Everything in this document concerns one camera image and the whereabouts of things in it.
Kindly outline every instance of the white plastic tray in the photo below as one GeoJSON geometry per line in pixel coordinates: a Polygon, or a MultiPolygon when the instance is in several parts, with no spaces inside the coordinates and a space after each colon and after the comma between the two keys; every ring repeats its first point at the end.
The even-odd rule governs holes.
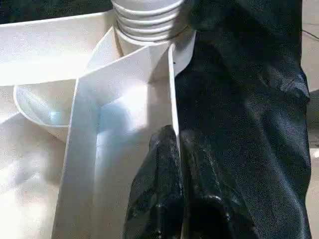
{"type": "MultiPolygon", "coordinates": [[[[14,117],[0,124],[7,135],[11,127],[20,130],[16,135],[23,134],[3,142],[3,148],[30,147],[27,152],[31,154],[23,161],[43,162],[42,167],[54,172],[56,180],[52,185],[42,169],[31,167],[28,175],[32,177],[25,188],[10,187],[20,190],[21,197],[36,192],[33,206],[42,209],[38,209],[38,221],[28,221],[27,205],[13,203],[11,209],[21,207],[22,224],[8,221],[11,232],[4,238],[48,238],[51,228],[53,239],[121,238],[131,182],[148,152],[151,135],[166,124],[172,124],[178,135],[174,77],[190,61],[195,32],[188,28],[166,42],[141,44],[113,23],[110,11],[0,26],[4,36],[0,48],[5,52],[0,58],[0,84],[16,85],[15,103],[33,121],[16,114],[27,129],[18,127],[14,117]],[[70,123],[63,128],[48,125],[41,117],[41,106],[68,109],[56,100],[65,93],[58,87],[61,81],[69,79],[77,79],[70,123]],[[17,89],[23,92],[19,100],[31,97],[24,110],[17,89]],[[38,94],[39,89],[47,94],[38,94]],[[65,139],[54,130],[68,129],[64,159],[65,144],[41,127],[61,140],[65,139]]],[[[19,162],[20,156],[15,155],[13,162],[19,162]]],[[[18,164],[19,173],[28,172],[26,164],[18,164]]],[[[4,182],[8,183],[15,170],[6,172],[4,182]]],[[[6,205],[6,197],[1,199],[6,205]]]]}

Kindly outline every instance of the white plastic surface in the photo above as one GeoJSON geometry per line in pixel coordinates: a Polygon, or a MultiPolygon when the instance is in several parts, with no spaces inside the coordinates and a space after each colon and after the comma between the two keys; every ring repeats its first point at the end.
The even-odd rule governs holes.
{"type": "Polygon", "coordinates": [[[1,123],[0,135],[0,238],[48,239],[65,144],[21,114],[1,123]]]}
{"type": "Polygon", "coordinates": [[[15,86],[14,102],[31,122],[66,142],[75,80],[15,86]]]}
{"type": "Polygon", "coordinates": [[[0,86],[77,79],[113,11],[0,25],[0,86]]]}
{"type": "Polygon", "coordinates": [[[154,50],[143,47],[77,81],[52,238],[121,238],[151,135],[166,124],[178,130],[172,48],[150,61],[154,50]],[[158,78],[152,73],[163,59],[171,70],[158,78]]]}

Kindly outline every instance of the white plastic pipe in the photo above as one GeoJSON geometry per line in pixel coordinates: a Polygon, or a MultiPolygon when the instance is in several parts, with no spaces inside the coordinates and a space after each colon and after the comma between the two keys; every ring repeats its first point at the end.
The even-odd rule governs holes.
{"type": "Polygon", "coordinates": [[[187,24],[184,0],[112,0],[121,31],[138,41],[175,37],[187,24]]]}

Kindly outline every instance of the black rubber glove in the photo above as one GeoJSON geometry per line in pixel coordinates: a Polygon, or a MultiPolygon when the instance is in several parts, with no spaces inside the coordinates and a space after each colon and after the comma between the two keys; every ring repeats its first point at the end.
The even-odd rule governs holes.
{"type": "Polygon", "coordinates": [[[131,187],[124,239],[176,239],[184,210],[181,167],[173,128],[154,134],[131,187]]]}

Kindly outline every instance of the white plastic funnel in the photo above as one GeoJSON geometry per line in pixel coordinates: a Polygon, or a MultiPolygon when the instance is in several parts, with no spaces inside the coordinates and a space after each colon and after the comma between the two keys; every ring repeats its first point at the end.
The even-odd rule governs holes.
{"type": "Polygon", "coordinates": [[[15,86],[14,102],[30,121],[66,142],[75,80],[15,86]]]}

